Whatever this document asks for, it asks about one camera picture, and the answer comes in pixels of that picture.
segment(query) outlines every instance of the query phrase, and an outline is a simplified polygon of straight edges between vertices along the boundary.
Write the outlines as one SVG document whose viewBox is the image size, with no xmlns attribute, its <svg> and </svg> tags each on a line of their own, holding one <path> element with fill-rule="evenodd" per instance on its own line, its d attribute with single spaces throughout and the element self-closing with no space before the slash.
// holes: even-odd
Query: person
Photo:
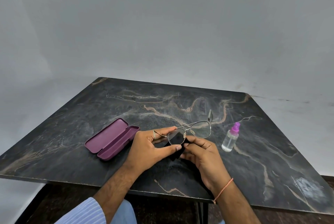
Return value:
<svg viewBox="0 0 334 224">
<path fill-rule="evenodd" d="M 55 224 L 137 223 L 133 208 L 128 201 L 124 200 L 124 197 L 141 173 L 181 149 L 181 145 L 154 147 L 155 143 L 162 141 L 159 139 L 160 135 L 167 135 L 174 129 L 176 127 L 138 131 L 127 159 L 119 170 L 94 197 L 83 201 Z M 228 174 L 216 145 L 206 139 L 194 136 L 187 136 L 187 139 L 190 144 L 184 144 L 185 151 L 181 158 L 196 165 L 203 183 L 217 198 L 216 202 L 225 223 L 260 223 Z"/>
</svg>

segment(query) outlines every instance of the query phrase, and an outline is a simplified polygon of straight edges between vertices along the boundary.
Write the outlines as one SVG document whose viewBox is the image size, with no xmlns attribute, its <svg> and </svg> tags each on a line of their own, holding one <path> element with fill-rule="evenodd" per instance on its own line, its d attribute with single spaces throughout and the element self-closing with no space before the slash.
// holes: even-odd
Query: person's right hand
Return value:
<svg viewBox="0 0 334 224">
<path fill-rule="evenodd" d="M 187 136 L 187 139 L 191 143 L 184 144 L 186 150 L 181 158 L 196 165 L 201 173 L 203 183 L 216 197 L 231 179 L 220 158 L 218 149 L 213 142 L 206 139 L 199 139 L 195 136 Z"/>
</svg>

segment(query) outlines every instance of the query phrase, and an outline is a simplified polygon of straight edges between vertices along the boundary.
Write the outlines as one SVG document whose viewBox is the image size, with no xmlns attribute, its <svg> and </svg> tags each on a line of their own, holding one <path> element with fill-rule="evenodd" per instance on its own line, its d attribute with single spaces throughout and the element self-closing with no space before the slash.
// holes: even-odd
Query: dark floor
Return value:
<svg viewBox="0 0 334 224">
<path fill-rule="evenodd" d="M 334 182 L 328 182 L 334 188 Z M 76 205 L 95 194 L 97 188 L 54 185 L 39 204 L 27 224 L 52 224 Z M 138 223 L 199 223 L 197 204 L 161 198 L 127 195 Z M 334 216 L 254 207 L 262 224 L 334 223 Z M 218 206 L 209 205 L 209 224 L 222 220 Z"/>
</svg>

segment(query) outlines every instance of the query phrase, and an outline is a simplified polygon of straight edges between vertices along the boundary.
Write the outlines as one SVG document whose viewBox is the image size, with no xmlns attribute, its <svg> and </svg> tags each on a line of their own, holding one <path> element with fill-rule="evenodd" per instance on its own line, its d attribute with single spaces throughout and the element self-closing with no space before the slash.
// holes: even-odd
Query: hand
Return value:
<svg viewBox="0 0 334 224">
<path fill-rule="evenodd" d="M 203 183 L 216 197 L 231 179 L 220 158 L 218 149 L 213 142 L 206 139 L 194 136 L 187 136 L 187 139 L 191 144 L 184 144 L 185 152 L 181 158 L 196 165 L 201 173 Z"/>
<path fill-rule="evenodd" d="M 177 127 L 155 129 L 161 135 L 167 135 Z M 129 155 L 124 163 L 130 167 L 138 176 L 145 170 L 151 168 L 158 161 L 181 149 L 181 145 L 165 146 L 155 148 L 153 144 L 167 140 L 167 138 L 154 133 L 153 130 L 138 131 L 133 139 Z"/>
</svg>

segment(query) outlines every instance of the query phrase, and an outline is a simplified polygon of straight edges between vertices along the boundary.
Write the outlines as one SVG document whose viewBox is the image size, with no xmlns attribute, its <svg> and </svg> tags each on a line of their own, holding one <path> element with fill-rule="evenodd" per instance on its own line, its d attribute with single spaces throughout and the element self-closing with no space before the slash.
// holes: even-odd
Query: metal eyeglass frame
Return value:
<svg viewBox="0 0 334 224">
<path fill-rule="evenodd" d="M 206 121 L 206 120 L 201 120 L 201 121 L 193 122 L 193 123 L 190 123 L 190 124 L 187 124 L 187 125 L 182 125 L 182 126 L 176 128 L 176 129 L 182 129 L 182 130 L 184 130 L 184 134 L 183 134 L 183 142 L 184 142 L 184 140 L 186 139 L 186 133 L 187 133 L 188 130 L 190 130 L 191 134 L 194 135 L 196 138 L 203 139 L 203 138 L 209 137 L 209 136 L 211 135 L 211 123 L 212 123 L 212 119 L 213 119 L 213 115 L 212 115 L 212 112 L 211 112 L 211 110 L 210 110 L 210 111 L 209 111 L 209 114 L 208 114 L 208 119 L 207 119 L 207 121 Z M 209 123 L 209 126 L 210 126 L 210 133 L 209 133 L 208 136 L 205 136 L 205 137 L 197 137 L 197 136 L 195 135 L 194 131 L 191 130 L 191 127 L 192 127 L 194 124 L 199 123 L 199 122 L 208 122 L 208 123 Z M 158 135 L 160 135 L 160 136 L 162 136 L 162 137 L 167 137 L 167 139 L 168 139 L 168 135 L 171 133 L 171 132 L 169 132 L 167 135 L 161 135 L 161 134 L 157 133 L 155 130 L 153 130 L 153 132 L 155 132 L 156 134 L 158 134 Z"/>
</svg>

